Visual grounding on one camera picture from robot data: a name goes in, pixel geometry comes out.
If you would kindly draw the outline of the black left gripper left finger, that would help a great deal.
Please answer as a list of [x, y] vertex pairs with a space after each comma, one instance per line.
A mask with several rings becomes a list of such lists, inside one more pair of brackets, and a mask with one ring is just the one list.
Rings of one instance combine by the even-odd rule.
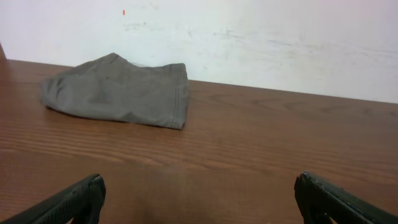
[[2, 223], [98, 224], [105, 196], [102, 176], [92, 174]]

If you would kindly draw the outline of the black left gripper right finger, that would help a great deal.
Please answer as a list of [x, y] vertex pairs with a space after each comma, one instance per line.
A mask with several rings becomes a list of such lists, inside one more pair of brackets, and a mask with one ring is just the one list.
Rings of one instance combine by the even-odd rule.
[[295, 181], [304, 224], [397, 224], [397, 217], [309, 172]]

